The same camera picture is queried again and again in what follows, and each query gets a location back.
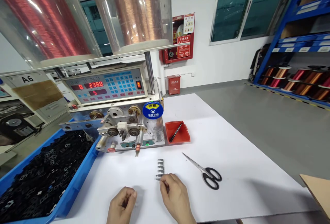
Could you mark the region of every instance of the fire extinguisher cabinet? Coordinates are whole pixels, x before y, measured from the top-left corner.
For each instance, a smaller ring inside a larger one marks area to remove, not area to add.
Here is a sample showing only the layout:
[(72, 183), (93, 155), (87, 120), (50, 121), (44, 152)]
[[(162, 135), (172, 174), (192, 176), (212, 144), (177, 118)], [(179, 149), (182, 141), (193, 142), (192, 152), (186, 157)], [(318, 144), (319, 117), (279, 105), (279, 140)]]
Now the fire extinguisher cabinet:
[(180, 75), (172, 75), (167, 77), (168, 94), (180, 94)]

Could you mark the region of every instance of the window frame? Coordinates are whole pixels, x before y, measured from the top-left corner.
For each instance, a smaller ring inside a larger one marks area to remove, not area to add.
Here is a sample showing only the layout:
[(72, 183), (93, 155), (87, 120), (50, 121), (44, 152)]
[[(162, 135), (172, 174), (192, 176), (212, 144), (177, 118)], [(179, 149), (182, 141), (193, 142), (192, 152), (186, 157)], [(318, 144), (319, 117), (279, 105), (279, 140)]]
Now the window frame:
[(214, 10), (213, 10), (213, 19), (212, 19), (212, 24), (211, 24), (211, 33), (210, 33), (210, 39), (209, 39), (209, 46), (212, 45), (220, 45), (220, 44), (228, 44), (228, 43), (233, 43), (233, 42), (238, 42), (238, 41), (243, 41), (247, 39), (252, 39), (252, 38), (259, 38), (259, 37), (266, 37), (266, 36), (271, 36), (272, 33), (274, 33), (274, 27), (278, 22), (280, 22), (280, 17), (282, 16), (282, 13), (285, 11), (285, 8), (283, 8), (283, 4), (287, 4), (288, 0), (279, 0), (277, 7), (274, 12), (274, 16), (271, 19), (267, 32), (264, 34), (258, 34), (258, 35), (252, 35), (252, 36), (246, 36), (242, 37), (243, 30), (245, 27), (246, 20), (249, 15), (250, 7), (252, 5), (253, 0), (248, 0), (247, 5), (244, 9), (244, 17), (242, 19), (241, 25), (240, 25), (240, 30), (239, 30), (239, 35), (237, 38), (233, 39), (228, 39), (228, 40), (222, 40), (222, 41), (214, 41), (212, 42), (212, 36), (213, 36), (213, 30), (214, 30), (214, 25), (215, 25), (215, 19), (216, 19), (216, 14), (217, 14), (217, 5), (218, 5), (218, 0), (215, 0), (214, 3)]

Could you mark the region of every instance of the glass window pane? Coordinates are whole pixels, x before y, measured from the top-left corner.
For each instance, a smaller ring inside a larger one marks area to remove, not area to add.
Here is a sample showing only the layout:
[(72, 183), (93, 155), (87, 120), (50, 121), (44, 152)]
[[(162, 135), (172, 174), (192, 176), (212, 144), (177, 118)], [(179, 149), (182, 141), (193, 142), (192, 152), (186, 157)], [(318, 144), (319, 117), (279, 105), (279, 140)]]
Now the glass window pane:
[(237, 38), (248, 0), (218, 0), (211, 42)]
[(109, 40), (106, 35), (99, 11), (96, 7), (95, 0), (82, 1), (81, 5), (103, 56), (112, 55)]
[(242, 37), (266, 34), (279, 0), (253, 0)]

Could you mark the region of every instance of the gray machine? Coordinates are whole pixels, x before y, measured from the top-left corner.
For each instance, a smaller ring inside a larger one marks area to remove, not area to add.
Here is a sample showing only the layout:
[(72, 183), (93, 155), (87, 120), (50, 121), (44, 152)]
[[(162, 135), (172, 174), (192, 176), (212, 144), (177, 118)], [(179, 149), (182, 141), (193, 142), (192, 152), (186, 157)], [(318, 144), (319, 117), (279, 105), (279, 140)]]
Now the gray machine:
[(164, 146), (162, 117), (149, 119), (142, 113), (146, 103), (160, 105), (162, 100), (147, 71), (146, 63), (139, 62), (63, 78), (78, 105), (69, 111), (74, 121), (60, 127), (84, 130), (94, 140), (101, 135), (96, 149), (103, 152), (135, 150), (137, 157), (142, 148)]

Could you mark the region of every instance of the hand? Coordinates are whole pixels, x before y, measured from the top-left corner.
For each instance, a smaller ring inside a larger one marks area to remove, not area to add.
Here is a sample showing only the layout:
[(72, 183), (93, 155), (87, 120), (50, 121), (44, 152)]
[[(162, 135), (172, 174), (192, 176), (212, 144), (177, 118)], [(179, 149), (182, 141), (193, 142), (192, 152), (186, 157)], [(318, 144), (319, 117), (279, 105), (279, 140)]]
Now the hand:
[(138, 193), (124, 187), (111, 200), (107, 224), (129, 224)]
[(191, 213), (186, 186), (175, 174), (165, 174), (160, 180), (165, 207), (178, 224), (196, 224)]

